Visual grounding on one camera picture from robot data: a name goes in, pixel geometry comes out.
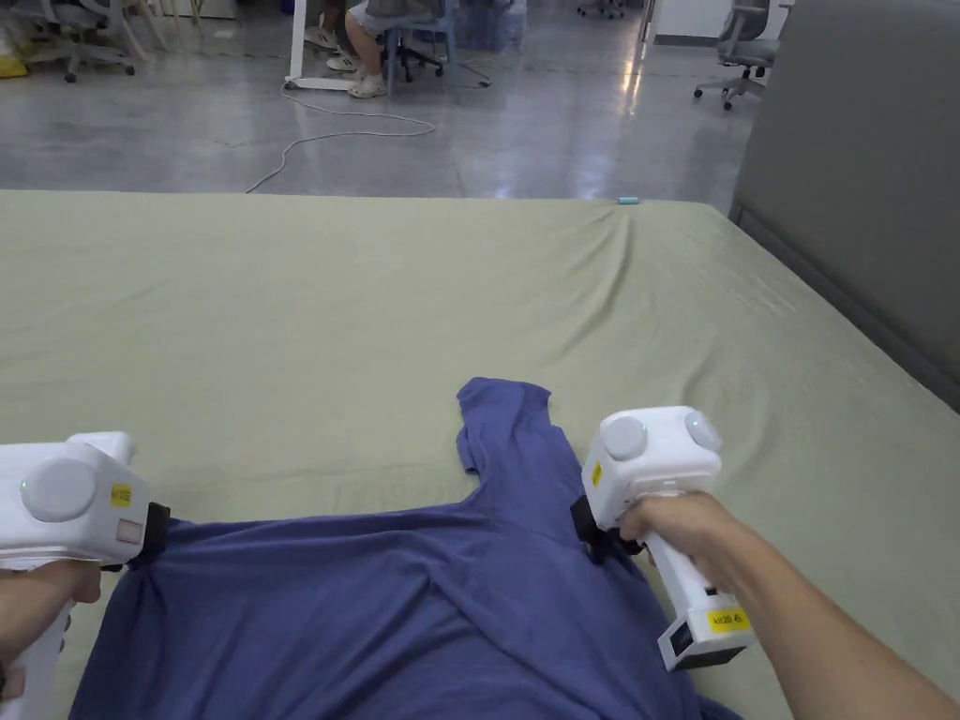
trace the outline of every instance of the white sneaker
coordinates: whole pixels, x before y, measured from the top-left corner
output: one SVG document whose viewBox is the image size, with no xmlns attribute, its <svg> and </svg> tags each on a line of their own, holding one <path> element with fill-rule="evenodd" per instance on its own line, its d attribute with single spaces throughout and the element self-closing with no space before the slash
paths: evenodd
<svg viewBox="0 0 960 720">
<path fill-rule="evenodd" d="M 359 83 L 347 88 L 350 97 L 358 100 L 370 100 L 387 94 L 387 84 L 383 82 L 383 75 L 368 75 Z"/>
<path fill-rule="evenodd" d="M 339 47 L 336 35 L 323 28 L 307 28 L 303 31 L 303 39 L 324 50 L 336 50 Z"/>
<path fill-rule="evenodd" d="M 326 62 L 326 66 L 339 73 L 351 73 L 360 67 L 360 62 L 354 60 L 349 55 L 338 55 L 336 58 L 330 58 L 330 60 Z"/>
</svg>

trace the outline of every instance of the gray circular button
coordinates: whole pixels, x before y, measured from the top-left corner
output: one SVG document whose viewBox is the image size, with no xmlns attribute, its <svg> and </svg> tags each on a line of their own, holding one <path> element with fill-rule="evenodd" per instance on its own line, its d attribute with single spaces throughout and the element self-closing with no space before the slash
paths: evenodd
<svg viewBox="0 0 960 720">
<path fill-rule="evenodd" d="M 716 452 L 723 444 L 720 433 L 710 424 L 707 416 L 699 410 L 694 410 L 686 416 L 686 430 L 690 433 L 694 443 L 710 452 Z"/>
<path fill-rule="evenodd" d="M 604 428 L 603 445 L 614 460 L 639 457 L 647 449 L 646 425 L 629 415 L 617 418 Z"/>
<path fill-rule="evenodd" d="M 24 507 L 42 522 L 66 522 L 81 516 L 96 494 L 93 468 L 70 458 L 37 466 L 20 485 Z"/>
</svg>

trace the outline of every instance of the t-shirt sleeve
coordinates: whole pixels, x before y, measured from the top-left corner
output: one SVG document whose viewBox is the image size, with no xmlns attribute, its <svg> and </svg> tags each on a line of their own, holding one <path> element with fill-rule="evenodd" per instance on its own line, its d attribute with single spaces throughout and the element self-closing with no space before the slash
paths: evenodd
<svg viewBox="0 0 960 720">
<path fill-rule="evenodd" d="M 530 530 L 575 540 L 570 505 L 583 493 L 580 463 L 550 422 L 550 393 L 525 382 L 474 377 L 457 395 L 464 470 L 487 486 L 490 512 Z"/>
</svg>

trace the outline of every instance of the gray concrete floor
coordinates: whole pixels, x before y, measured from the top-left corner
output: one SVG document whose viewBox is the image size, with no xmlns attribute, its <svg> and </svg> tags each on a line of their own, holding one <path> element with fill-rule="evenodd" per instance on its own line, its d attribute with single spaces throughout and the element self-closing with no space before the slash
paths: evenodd
<svg viewBox="0 0 960 720">
<path fill-rule="evenodd" d="M 710 50 L 637 42 L 639 13 L 581 19 L 568 4 L 531 5 L 522 57 L 480 59 L 481 89 L 460 70 L 401 83 L 393 100 L 301 92 L 337 110 L 388 111 L 430 122 L 416 138 L 338 137 L 291 151 L 261 192 L 366 196 L 691 200 L 726 209 L 758 100 L 731 113 L 693 86 L 735 70 Z M 3 81 L 0 187 L 242 192 L 291 141 L 350 130 L 408 132 L 385 118 L 325 115 L 280 96 L 289 20 L 184 23 L 185 51 L 135 77 L 50 67 Z M 134 18 L 134 25 L 139 21 Z M 217 30 L 234 30 L 217 38 Z"/>
</svg>

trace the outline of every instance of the hand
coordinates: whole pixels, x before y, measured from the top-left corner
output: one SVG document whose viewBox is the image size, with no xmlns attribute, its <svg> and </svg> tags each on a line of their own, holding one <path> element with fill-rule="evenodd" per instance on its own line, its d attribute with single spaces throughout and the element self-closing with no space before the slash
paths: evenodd
<svg viewBox="0 0 960 720">
<path fill-rule="evenodd" d="M 100 566 L 75 561 L 71 570 L 75 603 L 95 603 L 100 599 Z"/>
<path fill-rule="evenodd" d="M 729 591 L 724 572 L 720 539 L 730 531 L 746 530 L 724 507 L 705 492 L 677 497 L 644 497 L 623 518 L 620 537 L 642 539 L 656 533 L 677 550 L 690 556 L 693 564 L 711 583 Z"/>
<path fill-rule="evenodd" d="M 57 619 L 70 601 L 100 598 L 100 566 L 57 561 L 29 572 L 0 573 L 0 664 L 9 666 Z"/>
</svg>

